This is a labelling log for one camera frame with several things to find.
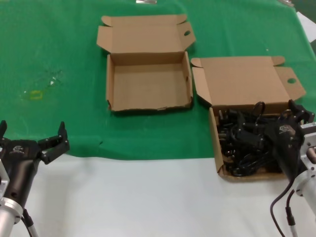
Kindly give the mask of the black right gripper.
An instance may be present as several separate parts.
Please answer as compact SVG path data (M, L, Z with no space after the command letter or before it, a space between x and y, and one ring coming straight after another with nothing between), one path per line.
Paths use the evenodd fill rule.
M287 116L272 115L272 120L265 126L265 137L271 145L272 156L277 161L280 169L292 182L298 174L305 171L302 162L299 161L300 149L303 144L303 124L314 121L314 113L306 110L302 105L296 104L294 100L288 101ZM237 112L237 133L235 138L242 145L263 150L265 139L260 131L264 126L253 121L247 121L240 111Z

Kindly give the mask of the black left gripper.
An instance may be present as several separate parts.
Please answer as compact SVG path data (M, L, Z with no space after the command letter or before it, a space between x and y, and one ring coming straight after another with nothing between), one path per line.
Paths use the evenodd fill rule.
M9 177L4 197L17 202L25 208L32 183L41 160L50 164L70 150L65 123L60 123L56 136L34 140L9 140L4 134L7 123L0 123L0 159Z

